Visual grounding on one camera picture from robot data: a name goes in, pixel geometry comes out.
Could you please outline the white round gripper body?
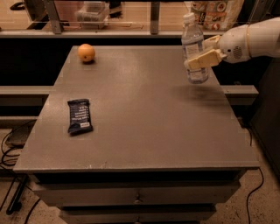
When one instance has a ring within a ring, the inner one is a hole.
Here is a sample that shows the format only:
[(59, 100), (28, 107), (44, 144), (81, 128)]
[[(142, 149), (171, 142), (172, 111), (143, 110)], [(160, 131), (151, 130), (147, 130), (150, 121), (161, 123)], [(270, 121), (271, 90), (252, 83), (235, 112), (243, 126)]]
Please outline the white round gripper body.
[(219, 48), (225, 54), (223, 60), (228, 63), (249, 60), (249, 26), (242, 25), (226, 31), (220, 37)]

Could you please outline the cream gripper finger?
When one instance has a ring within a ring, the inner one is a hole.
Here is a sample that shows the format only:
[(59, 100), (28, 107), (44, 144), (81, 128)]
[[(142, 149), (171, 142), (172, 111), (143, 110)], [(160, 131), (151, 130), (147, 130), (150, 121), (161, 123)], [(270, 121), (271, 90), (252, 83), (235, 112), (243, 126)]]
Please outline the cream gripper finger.
[(205, 48), (213, 48), (217, 49), (219, 47), (219, 40), (221, 35), (212, 36), (211, 38), (207, 38), (204, 40), (204, 47)]
[(206, 49), (196, 53), (186, 52), (185, 56), (184, 66), (189, 70), (217, 66), (227, 57), (220, 49)]

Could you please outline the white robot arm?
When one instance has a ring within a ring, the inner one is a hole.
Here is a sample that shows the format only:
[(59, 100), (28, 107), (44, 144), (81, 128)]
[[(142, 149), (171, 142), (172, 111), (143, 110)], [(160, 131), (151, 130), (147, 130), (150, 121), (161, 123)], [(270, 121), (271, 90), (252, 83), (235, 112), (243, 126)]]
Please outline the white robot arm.
[(232, 28), (203, 43), (206, 49), (186, 59), (186, 68), (215, 67), (222, 61), (235, 64), (261, 56), (279, 58), (280, 17)]

